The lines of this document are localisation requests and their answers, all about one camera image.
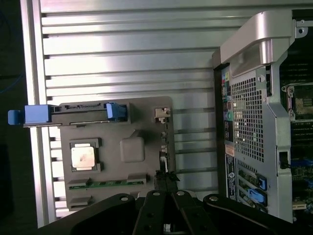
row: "metal panel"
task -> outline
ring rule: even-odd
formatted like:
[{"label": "metal panel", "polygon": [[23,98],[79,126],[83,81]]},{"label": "metal panel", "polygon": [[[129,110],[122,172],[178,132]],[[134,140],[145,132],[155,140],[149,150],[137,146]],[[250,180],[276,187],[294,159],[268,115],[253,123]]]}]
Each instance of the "metal panel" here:
[{"label": "metal panel", "polygon": [[[217,190],[212,52],[260,11],[313,6],[312,0],[21,3],[28,102],[170,96],[180,186],[201,198]],[[68,214],[54,203],[65,197],[60,131],[32,128],[31,138],[42,226]]]}]

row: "ridged metal surface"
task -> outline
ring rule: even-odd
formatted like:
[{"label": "ridged metal surface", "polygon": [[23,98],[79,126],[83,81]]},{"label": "ridged metal surface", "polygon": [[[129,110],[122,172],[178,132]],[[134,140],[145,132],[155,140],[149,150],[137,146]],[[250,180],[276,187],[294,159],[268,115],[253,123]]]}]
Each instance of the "ridged metal surface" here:
[{"label": "ridged metal surface", "polygon": [[[35,27],[42,24],[47,103],[170,96],[179,187],[203,198],[217,190],[213,51],[260,11],[311,3],[41,0],[41,22]],[[63,217],[68,210],[60,132],[49,128],[49,136],[43,142],[51,148],[45,156],[52,159],[53,210]]]}]

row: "dark background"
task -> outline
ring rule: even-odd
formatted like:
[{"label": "dark background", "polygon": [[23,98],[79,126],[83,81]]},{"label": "dark background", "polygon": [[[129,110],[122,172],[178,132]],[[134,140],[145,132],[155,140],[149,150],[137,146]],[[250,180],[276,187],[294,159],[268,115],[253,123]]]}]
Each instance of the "dark background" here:
[{"label": "dark background", "polygon": [[0,0],[1,235],[28,234],[37,228],[29,130],[7,124],[8,110],[22,110],[27,104],[24,74],[20,1]]}]

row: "ventilation grille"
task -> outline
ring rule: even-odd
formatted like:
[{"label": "ventilation grille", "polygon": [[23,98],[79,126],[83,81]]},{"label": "ventilation grille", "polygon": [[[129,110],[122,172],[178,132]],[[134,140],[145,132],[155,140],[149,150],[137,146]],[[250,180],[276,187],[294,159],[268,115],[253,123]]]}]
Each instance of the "ventilation grille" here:
[{"label": "ventilation grille", "polygon": [[254,169],[253,167],[250,167],[249,165],[245,164],[244,162],[240,161],[240,160],[237,160],[238,161],[238,164],[241,165],[242,167],[250,170],[250,171],[253,171],[254,173],[258,173],[258,171],[256,169]]},{"label": "ventilation grille", "polygon": [[264,162],[262,91],[256,90],[255,77],[232,85],[235,150]]}]

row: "screw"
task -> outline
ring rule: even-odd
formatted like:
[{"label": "screw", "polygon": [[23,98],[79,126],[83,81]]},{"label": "screw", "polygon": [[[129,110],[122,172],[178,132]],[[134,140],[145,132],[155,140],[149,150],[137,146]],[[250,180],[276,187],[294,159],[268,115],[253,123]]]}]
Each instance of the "screw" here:
[{"label": "screw", "polygon": [[212,196],[212,197],[210,197],[210,200],[211,200],[212,202],[216,202],[216,201],[218,200],[218,198],[217,198],[216,196]]}]

